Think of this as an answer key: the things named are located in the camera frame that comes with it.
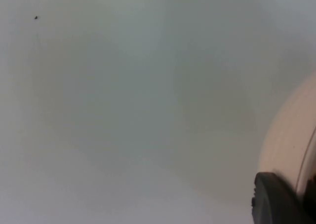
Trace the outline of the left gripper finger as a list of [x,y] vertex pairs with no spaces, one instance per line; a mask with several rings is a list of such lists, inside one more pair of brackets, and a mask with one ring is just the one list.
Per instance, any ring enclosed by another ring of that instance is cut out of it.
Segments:
[[314,224],[316,178],[308,180],[303,198],[279,176],[259,172],[254,180],[251,214],[254,224]]

